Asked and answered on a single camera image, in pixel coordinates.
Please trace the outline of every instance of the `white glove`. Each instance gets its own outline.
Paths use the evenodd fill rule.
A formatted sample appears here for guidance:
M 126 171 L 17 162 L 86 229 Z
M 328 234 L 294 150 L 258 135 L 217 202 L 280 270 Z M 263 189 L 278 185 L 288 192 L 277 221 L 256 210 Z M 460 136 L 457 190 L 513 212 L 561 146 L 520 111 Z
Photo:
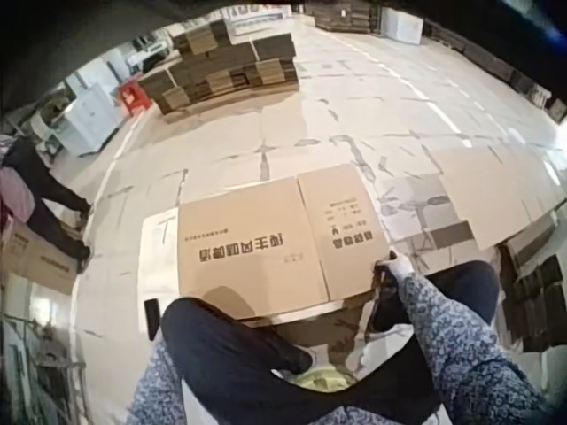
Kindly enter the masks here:
M 400 254 L 399 252 L 390 251 L 390 258 L 385 261 L 380 261 L 378 265 L 386 266 L 392 272 L 393 276 L 398 282 L 403 281 L 405 278 L 415 273 L 414 265 L 408 256 Z

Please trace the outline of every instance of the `patterned sleeve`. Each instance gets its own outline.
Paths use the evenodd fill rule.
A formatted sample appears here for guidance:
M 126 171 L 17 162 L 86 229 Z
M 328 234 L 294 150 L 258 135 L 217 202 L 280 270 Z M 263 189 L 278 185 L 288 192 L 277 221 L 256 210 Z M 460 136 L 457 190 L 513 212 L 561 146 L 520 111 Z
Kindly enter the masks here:
M 467 306 L 445 297 L 419 275 L 404 279 L 399 291 L 454 423 L 519 423 L 547 414 L 545 399 Z
M 181 378 L 161 337 L 156 341 L 150 364 L 136 386 L 134 401 L 128 409 L 126 423 L 127 425 L 187 423 Z

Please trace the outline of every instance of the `leg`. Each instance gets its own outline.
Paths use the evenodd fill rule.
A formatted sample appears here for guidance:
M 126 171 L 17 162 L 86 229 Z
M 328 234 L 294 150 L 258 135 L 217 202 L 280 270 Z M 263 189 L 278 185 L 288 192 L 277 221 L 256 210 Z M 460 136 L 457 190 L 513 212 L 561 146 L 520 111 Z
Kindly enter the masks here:
M 72 259 L 83 261 L 90 256 L 90 248 L 68 235 L 61 227 L 59 219 L 38 197 L 35 198 L 35 209 L 27 221 L 27 226 Z
M 498 275 L 488 263 L 471 261 L 428 276 L 446 297 L 468 306 L 486 323 L 496 312 Z M 405 311 L 378 309 L 374 321 L 409 323 Z M 350 403 L 400 423 L 420 424 L 437 412 L 440 399 L 416 336 L 381 367 L 350 389 Z
M 34 144 L 27 138 L 20 138 L 11 147 L 4 165 L 13 167 L 35 196 L 57 202 L 73 211 L 89 212 L 89 203 L 51 175 Z
M 306 352 L 204 301 L 177 299 L 165 311 L 161 329 L 175 367 L 219 423 L 308 424 L 335 408 L 335 397 L 271 373 L 307 371 Z

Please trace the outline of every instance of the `green object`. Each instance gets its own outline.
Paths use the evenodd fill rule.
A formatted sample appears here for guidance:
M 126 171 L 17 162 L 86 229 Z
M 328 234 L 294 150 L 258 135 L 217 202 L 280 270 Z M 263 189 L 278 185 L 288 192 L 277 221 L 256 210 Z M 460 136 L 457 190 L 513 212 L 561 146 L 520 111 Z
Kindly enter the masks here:
M 290 383 L 318 392 L 346 390 L 356 382 L 356 378 L 350 372 L 345 369 L 339 370 L 333 365 L 318 366 L 290 379 Z

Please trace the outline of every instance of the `knee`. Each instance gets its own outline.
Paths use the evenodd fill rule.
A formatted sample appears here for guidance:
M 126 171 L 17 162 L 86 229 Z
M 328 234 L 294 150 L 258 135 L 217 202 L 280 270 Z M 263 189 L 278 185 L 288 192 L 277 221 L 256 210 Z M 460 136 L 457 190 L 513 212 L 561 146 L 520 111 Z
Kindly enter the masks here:
M 200 300 L 194 297 L 182 297 L 171 303 L 161 318 L 161 326 L 165 327 L 172 323 L 184 323 L 189 326 L 191 323 L 199 321 L 203 307 Z
M 478 286 L 481 286 L 485 291 L 498 294 L 500 279 L 490 263 L 476 259 L 466 263 L 466 266 Z
M 493 315 L 500 293 L 500 280 L 496 270 L 486 261 L 480 260 L 466 263 L 466 267 L 469 274 L 469 293 L 474 291 L 474 298 L 483 300 L 484 306 L 481 310 L 486 310 L 488 316 Z

